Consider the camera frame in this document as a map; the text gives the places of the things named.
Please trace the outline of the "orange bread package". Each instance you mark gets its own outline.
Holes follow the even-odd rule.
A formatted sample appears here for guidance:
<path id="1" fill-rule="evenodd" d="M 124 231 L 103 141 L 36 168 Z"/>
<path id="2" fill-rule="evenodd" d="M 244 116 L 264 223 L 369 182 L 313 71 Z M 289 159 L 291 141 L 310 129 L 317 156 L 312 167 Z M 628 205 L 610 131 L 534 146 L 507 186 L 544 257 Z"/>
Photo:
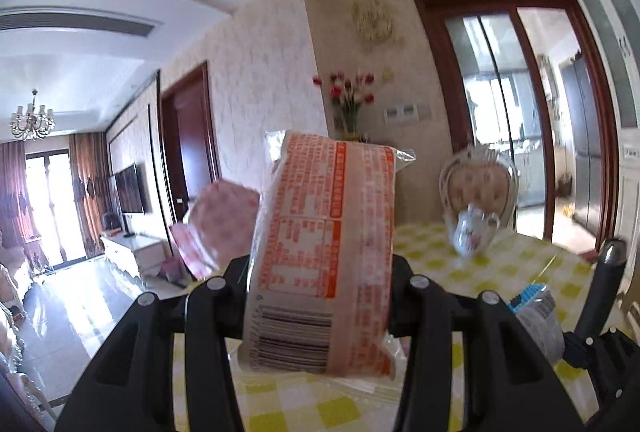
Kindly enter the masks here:
<path id="1" fill-rule="evenodd" d="M 396 374 L 387 331 L 396 174 L 411 150 L 270 133 L 239 363 L 331 377 Z"/>

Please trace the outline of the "grey blue snack bag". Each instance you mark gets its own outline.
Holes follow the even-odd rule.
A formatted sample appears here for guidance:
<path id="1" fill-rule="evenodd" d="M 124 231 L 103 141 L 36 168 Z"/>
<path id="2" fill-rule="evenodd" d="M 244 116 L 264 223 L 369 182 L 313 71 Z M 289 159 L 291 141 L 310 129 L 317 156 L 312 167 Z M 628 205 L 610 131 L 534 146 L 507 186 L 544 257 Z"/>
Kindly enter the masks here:
<path id="1" fill-rule="evenodd" d="M 556 316 L 556 303 L 544 284 L 529 284 L 509 302 L 508 307 L 528 331 L 551 365 L 562 360 L 565 343 Z"/>

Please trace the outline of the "white tv cabinet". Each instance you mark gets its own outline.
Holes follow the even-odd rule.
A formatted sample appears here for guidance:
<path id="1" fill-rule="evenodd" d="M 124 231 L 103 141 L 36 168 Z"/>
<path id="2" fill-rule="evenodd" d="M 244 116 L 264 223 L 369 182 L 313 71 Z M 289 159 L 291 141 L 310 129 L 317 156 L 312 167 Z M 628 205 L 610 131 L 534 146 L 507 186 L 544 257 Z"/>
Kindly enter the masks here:
<path id="1" fill-rule="evenodd" d="M 124 234 L 102 236 L 104 256 L 122 272 L 133 278 L 157 277 L 166 260 L 165 245 L 160 239 Z"/>

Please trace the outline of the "white floral teapot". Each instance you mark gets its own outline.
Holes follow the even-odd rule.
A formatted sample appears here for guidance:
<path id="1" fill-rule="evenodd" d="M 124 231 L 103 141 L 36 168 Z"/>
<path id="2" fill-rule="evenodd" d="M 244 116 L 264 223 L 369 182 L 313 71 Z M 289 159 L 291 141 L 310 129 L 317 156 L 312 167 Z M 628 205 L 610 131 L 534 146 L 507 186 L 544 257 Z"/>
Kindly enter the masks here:
<path id="1" fill-rule="evenodd" d="M 500 228 L 500 218 L 494 212 L 485 212 L 469 204 L 465 210 L 454 213 L 446 208 L 444 220 L 449 242 L 463 259 L 477 256 L 484 251 L 496 236 Z"/>

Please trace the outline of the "pink checkered covered chair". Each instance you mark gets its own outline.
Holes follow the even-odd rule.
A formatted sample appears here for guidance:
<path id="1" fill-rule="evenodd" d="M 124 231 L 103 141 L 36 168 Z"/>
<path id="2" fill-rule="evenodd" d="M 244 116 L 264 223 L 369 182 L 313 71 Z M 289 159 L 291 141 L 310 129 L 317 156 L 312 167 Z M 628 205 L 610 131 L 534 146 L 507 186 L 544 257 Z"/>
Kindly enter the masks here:
<path id="1" fill-rule="evenodd" d="M 223 273 L 252 248 L 260 195 L 225 180 L 206 186 L 183 220 L 169 227 L 188 271 L 197 279 Z"/>

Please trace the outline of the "white ornate dining chair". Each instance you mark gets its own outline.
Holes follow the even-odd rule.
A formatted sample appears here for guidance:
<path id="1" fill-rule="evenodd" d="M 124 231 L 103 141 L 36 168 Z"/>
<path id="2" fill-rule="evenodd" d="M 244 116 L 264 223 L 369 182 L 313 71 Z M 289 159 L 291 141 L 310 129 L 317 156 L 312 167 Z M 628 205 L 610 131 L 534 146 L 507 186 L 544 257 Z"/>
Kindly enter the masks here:
<path id="1" fill-rule="evenodd" d="M 513 161 L 488 145 L 469 146 L 454 154 L 439 173 L 439 196 L 450 233 L 469 204 L 495 213 L 501 228 L 514 225 L 518 171 Z"/>

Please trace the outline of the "brown window curtains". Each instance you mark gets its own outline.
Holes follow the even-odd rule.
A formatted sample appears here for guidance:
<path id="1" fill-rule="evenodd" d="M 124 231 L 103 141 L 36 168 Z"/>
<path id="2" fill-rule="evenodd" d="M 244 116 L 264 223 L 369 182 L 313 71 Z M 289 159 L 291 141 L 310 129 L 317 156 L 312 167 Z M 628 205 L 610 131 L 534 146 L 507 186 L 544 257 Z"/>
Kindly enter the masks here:
<path id="1" fill-rule="evenodd" d="M 70 190 L 79 225 L 81 256 L 93 258 L 103 252 L 103 215 L 113 210 L 108 186 L 106 136 L 103 132 L 77 133 L 68 137 Z M 1 145 L 1 233 L 2 244 L 24 246 L 43 230 L 37 226 L 36 197 L 28 191 L 25 143 L 16 140 Z"/>

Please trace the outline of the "dark red wooden door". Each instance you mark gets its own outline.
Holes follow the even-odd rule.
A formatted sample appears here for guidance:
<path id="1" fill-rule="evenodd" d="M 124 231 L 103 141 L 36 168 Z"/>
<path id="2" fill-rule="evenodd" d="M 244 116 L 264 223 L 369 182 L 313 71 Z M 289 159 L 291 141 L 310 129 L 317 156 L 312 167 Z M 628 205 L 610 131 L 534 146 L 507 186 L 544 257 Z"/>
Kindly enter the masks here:
<path id="1" fill-rule="evenodd" d="M 190 203 L 220 178 L 207 62 L 160 94 L 160 135 L 172 214 L 181 222 Z"/>

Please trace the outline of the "grey refrigerator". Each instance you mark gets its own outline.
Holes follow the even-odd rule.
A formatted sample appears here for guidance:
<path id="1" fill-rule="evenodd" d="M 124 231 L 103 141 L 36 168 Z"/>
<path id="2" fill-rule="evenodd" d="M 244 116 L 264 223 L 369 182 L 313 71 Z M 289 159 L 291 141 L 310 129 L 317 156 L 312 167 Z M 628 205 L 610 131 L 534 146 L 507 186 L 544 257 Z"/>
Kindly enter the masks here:
<path id="1" fill-rule="evenodd" d="M 574 144 L 574 220 L 590 234 L 597 236 L 602 206 L 600 131 L 593 89 L 581 52 L 561 68 L 561 78 Z"/>

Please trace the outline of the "crystal chandelier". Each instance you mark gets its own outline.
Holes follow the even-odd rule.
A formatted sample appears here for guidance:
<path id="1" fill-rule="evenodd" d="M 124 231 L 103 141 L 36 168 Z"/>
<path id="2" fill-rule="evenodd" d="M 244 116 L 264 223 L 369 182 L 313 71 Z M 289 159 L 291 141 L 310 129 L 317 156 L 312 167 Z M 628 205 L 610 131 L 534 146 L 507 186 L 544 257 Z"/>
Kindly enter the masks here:
<path id="1" fill-rule="evenodd" d="M 44 140 L 55 128 L 52 109 L 36 106 L 38 90 L 32 90 L 32 100 L 18 106 L 10 118 L 10 132 L 17 140 Z"/>

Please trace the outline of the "glass sliding door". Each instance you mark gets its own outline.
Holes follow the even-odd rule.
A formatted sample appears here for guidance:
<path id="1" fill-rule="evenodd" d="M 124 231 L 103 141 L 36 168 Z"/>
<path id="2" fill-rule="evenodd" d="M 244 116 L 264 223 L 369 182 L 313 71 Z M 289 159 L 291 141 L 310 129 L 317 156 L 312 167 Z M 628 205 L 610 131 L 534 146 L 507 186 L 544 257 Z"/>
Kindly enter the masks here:
<path id="1" fill-rule="evenodd" d="M 518 171 L 513 227 L 592 260 L 615 230 L 620 151 L 612 94 L 578 0 L 414 0 L 444 96 L 451 146 L 488 145 Z M 602 155 L 597 236 L 574 220 L 575 156 L 561 68 L 581 52 Z"/>

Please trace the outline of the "red flower bouquet vase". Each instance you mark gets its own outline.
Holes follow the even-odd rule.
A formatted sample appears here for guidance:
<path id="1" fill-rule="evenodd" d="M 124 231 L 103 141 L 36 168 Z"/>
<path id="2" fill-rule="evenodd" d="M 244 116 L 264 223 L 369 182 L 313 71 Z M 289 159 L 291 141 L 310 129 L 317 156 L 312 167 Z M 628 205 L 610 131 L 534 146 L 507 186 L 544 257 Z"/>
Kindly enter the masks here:
<path id="1" fill-rule="evenodd" d="M 366 137 L 358 129 L 359 113 L 363 106 L 374 103 L 374 74 L 346 76 L 343 71 L 329 75 L 329 99 L 340 120 L 340 131 L 344 140 L 363 143 Z"/>

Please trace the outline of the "wall mounted television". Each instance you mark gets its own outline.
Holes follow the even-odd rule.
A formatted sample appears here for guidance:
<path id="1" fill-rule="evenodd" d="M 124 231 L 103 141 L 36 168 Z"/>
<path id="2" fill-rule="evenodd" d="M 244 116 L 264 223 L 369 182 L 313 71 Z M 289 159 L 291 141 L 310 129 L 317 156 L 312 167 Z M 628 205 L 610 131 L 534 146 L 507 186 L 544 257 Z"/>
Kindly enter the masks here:
<path id="1" fill-rule="evenodd" d="M 119 207 L 125 214 L 141 214 L 144 203 L 140 187 L 140 176 L 135 164 L 114 174 Z"/>

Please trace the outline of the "wall switch panel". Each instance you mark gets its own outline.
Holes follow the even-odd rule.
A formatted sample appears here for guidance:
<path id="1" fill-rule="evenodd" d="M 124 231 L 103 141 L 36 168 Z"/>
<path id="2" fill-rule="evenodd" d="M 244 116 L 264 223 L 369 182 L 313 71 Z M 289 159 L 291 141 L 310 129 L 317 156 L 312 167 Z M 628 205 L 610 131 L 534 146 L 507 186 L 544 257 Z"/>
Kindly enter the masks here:
<path id="1" fill-rule="evenodd" d="M 431 108 L 427 104 L 403 104 L 385 107 L 383 119 L 386 126 L 401 126 L 431 119 Z"/>

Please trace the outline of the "gold wall ornament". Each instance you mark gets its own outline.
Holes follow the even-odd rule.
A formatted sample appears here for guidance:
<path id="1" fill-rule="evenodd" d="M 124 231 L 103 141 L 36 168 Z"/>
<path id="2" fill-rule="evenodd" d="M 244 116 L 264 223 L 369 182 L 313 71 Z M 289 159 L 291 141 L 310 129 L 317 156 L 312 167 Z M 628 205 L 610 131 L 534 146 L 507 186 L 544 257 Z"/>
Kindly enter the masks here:
<path id="1" fill-rule="evenodd" d="M 367 51 L 384 44 L 401 44 L 404 37 L 397 29 L 395 12 L 384 0 L 352 2 L 352 25 L 358 42 Z"/>

